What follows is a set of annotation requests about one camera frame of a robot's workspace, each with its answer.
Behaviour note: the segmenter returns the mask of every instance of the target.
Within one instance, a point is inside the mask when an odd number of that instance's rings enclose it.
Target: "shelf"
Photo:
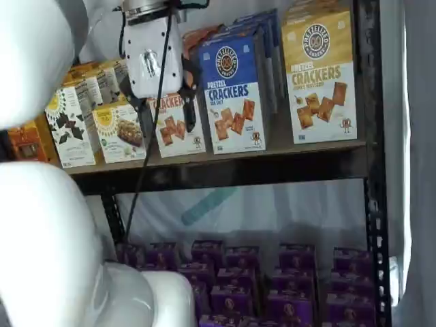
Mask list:
[[[292,144],[285,114],[272,122],[268,150],[162,159],[155,144],[142,191],[325,181],[367,175],[366,143],[361,140]],[[85,195],[134,192],[142,161],[69,168],[65,171]]]

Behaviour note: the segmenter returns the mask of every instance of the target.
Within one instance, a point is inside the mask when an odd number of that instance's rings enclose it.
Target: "logo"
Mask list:
[[[231,78],[238,71],[238,56],[229,46],[219,49],[216,59],[218,73],[224,78]]]
[[[321,59],[330,48],[330,34],[321,24],[310,26],[302,39],[302,47],[309,58]]]

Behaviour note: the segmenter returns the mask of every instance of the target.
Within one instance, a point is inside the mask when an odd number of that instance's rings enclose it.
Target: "cartoon character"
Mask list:
[[[346,119],[342,120],[341,128],[343,128],[343,129],[345,130],[345,131],[344,131],[345,134],[349,134],[349,133],[351,133],[351,132],[349,131],[349,129],[350,129],[351,127],[353,127],[353,126],[352,126],[352,120],[351,120],[351,119],[346,118]]]
[[[260,145],[262,143],[262,139],[260,138],[260,133],[258,131],[253,133],[251,140],[254,141],[254,145]]]
[[[193,139],[193,143],[197,146],[197,149],[200,149],[202,147],[202,139],[199,136],[196,136]]]

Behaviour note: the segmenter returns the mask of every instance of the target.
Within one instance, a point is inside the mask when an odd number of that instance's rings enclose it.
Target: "purple snack box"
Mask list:
[[[192,282],[191,284],[193,297],[196,301],[196,317],[200,318],[202,315],[211,313],[206,284],[200,281]]]
[[[281,268],[315,270],[315,246],[281,243],[279,261]]]
[[[239,327],[239,315],[203,315],[199,327]]]
[[[254,268],[259,272],[259,247],[227,247],[225,262],[229,267]]]
[[[373,260],[368,251],[335,247],[333,251],[333,267],[335,270],[371,277]]]
[[[210,264],[190,262],[181,264],[178,272],[185,276],[189,281],[201,281],[206,284],[209,291],[215,284],[215,272]]]
[[[312,294],[315,291],[312,270],[276,268],[272,272],[271,288],[273,290],[295,290]]]
[[[147,264],[177,271],[180,264],[177,243],[151,243],[146,254]]]
[[[333,270],[330,277],[332,293],[350,293],[374,298],[374,284],[369,277]]]
[[[331,322],[374,322],[375,307],[370,298],[354,294],[327,294],[326,312]]]
[[[266,312],[271,318],[314,326],[313,301],[308,293],[270,290]]]
[[[243,286],[216,285],[211,292],[212,308],[218,313],[253,315],[251,290]]]
[[[191,248],[192,260],[215,265],[215,269],[224,267],[222,240],[195,240]]]

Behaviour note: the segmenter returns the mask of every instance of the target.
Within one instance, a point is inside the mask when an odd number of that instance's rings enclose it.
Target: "black cable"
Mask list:
[[[131,221],[133,219],[135,207],[136,207],[136,202],[138,201],[138,196],[139,196],[142,184],[144,182],[146,167],[147,167],[147,165],[149,163],[149,159],[151,157],[151,149],[152,149],[152,145],[153,145],[153,140],[156,137],[157,119],[159,116],[159,110],[161,108],[162,87],[164,85],[163,79],[164,79],[164,74],[165,74],[166,55],[167,55],[167,51],[168,51],[168,43],[170,41],[170,32],[171,32],[171,25],[172,25],[172,9],[169,8],[168,11],[169,11],[168,12],[168,27],[167,27],[167,31],[166,31],[165,44],[164,44],[163,55],[162,55],[161,76],[159,77],[159,88],[157,91],[157,107],[156,107],[156,113],[155,113],[155,120],[153,121],[153,130],[151,132],[151,137],[150,137],[149,143],[147,145],[147,149],[146,149],[146,158],[144,160],[144,163],[142,164],[141,173],[140,173],[138,182],[136,183],[134,198],[131,201],[129,217],[127,219],[127,225],[125,228],[125,243],[127,243],[129,240]]]

